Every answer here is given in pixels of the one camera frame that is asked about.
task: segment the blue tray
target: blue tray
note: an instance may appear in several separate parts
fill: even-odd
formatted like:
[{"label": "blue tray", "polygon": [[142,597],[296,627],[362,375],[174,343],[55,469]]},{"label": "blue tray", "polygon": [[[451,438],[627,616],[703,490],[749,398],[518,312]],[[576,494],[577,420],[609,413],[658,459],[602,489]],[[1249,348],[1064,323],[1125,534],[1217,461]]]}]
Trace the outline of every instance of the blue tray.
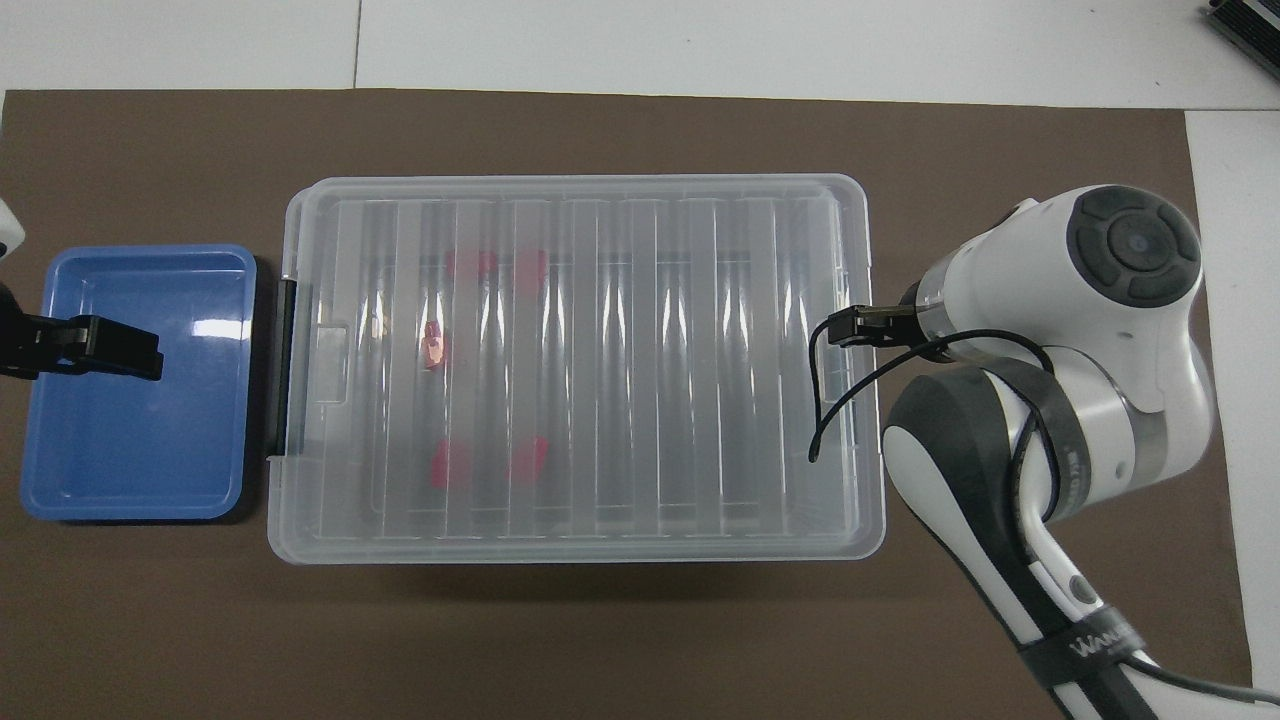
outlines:
[{"label": "blue tray", "polygon": [[42,374],[22,502],[46,520],[207,520],[239,500],[257,265],[234,245],[79,247],[45,278],[44,314],[160,336],[164,375]]}]

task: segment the plastic container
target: plastic container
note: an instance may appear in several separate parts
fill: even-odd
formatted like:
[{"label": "plastic container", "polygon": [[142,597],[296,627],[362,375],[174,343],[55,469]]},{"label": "plastic container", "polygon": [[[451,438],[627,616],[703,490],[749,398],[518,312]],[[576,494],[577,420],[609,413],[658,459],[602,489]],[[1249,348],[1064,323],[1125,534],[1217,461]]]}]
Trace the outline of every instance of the plastic container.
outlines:
[{"label": "plastic container", "polygon": [[22,502],[45,520],[209,520],[241,496],[257,265],[232,245],[78,247],[54,259],[44,314],[160,337],[159,380],[41,374]]},{"label": "plastic container", "polygon": [[[855,559],[877,404],[820,461],[806,342],[869,302],[844,176],[332,178],[296,282],[269,536],[315,562]],[[824,350],[832,398],[869,350]]]}]

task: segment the white table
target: white table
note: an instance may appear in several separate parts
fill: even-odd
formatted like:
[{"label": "white table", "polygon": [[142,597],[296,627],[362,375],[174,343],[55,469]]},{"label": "white table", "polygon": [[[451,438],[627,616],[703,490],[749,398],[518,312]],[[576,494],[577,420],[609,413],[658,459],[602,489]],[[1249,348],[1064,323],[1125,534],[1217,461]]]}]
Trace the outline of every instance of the white table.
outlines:
[{"label": "white table", "polygon": [[0,88],[434,87],[1188,110],[1254,683],[1280,689],[1280,82],[1193,0],[4,0]]}]

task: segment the storage box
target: storage box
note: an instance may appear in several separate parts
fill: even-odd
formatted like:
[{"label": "storage box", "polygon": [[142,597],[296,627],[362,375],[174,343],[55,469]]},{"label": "storage box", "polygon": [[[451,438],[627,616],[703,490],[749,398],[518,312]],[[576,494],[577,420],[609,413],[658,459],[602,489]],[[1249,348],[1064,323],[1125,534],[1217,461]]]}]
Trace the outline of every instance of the storage box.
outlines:
[{"label": "storage box", "polygon": [[[817,464],[806,343],[869,302],[842,176],[332,178],[296,283],[269,536],[316,562],[855,559],[877,402]],[[870,350],[820,351],[828,400]]]}]

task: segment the black vent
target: black vent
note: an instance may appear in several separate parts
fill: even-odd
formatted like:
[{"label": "black vent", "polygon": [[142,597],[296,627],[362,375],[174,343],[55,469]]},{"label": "black vent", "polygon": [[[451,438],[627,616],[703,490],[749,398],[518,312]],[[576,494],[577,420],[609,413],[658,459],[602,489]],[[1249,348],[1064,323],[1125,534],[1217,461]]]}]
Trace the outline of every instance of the black vent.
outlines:
[{"label": "black vent", "polygon": [[1208,14],[1210,23],[1272,74],[1280,77],[1280,0],[1225,0]]}]

